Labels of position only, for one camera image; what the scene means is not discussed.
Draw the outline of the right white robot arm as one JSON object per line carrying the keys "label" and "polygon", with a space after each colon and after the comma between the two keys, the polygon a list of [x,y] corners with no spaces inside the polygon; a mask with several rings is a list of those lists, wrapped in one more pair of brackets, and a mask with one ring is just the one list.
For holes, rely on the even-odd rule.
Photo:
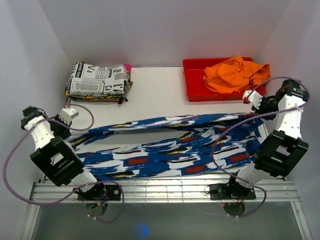
{"label": "right white robot arm", "polygon": [[265,120],[277,118],[276,128],[260,144],[252,163],[230,177],[226,194],[237,199],[253,191],[253,185],[268,177],[286,177],[309,149],[302,140],[300,124],[309,93],[299,81],[286,79],[275,95],[263,97],[256,90],[246,90],[243,101]]}

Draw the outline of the blue white patterned trousers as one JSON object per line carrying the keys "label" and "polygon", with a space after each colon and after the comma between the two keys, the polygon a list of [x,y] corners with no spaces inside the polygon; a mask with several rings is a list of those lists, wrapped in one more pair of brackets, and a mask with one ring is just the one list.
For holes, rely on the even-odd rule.
{"label": "blue white patterned trousers", "polygon": [[262,125],[250,113],[165,116],[72,132],[67,142],[101,181],[180,177],[250,164]]}

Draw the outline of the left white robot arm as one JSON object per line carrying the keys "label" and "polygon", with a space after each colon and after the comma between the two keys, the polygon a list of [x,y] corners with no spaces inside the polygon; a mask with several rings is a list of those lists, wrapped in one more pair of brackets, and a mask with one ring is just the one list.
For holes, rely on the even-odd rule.
{"label": "left white robot arm", "polygon": [[64,107],[53,118],[34,106],[22,111],[21,128],[29,131],[35,144],[30,159],[58,187],[62,185],[83,186],[76,191],[80,198],[89,201],[104,200],[107,190],[98,178],[85,169],[83,162],[66,139],[71,136],[72,120],[78,111]]}

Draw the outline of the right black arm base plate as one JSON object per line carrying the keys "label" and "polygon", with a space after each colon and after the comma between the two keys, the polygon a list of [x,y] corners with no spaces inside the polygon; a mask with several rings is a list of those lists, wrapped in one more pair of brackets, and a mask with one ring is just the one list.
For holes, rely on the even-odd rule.
{"label": "right black arm base plate", "polygon": [[253,188],[242,191],[229,187],[227,183],[217,183],[209,186],[211,200],[255,200],[256,194]]}

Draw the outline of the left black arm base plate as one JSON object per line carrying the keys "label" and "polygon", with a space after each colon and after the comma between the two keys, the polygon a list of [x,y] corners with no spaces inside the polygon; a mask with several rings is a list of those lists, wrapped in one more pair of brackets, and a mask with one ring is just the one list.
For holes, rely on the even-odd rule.
{"label": "left black arm base plate", "polygon": [[103,183],[94,185],[91,189],[77,192],[78,201],[118,201],[121,199],[121,189],[115,184],[105,185]]}

